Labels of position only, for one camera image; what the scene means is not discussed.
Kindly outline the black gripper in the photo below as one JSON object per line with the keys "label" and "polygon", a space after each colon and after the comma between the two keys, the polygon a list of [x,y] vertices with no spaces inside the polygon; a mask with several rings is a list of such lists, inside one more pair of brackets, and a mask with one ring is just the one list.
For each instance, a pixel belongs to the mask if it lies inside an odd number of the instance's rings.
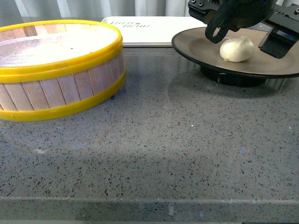
{"label": "black gripper", "polygon": [[277,59],[286,56],[299,40],[299,6],[280,6],[274,0],[191,0],[189,15],[207,25],[206,38],[219,43],[228,31],[237,32],[258,23],[271,27],[258,45]]}

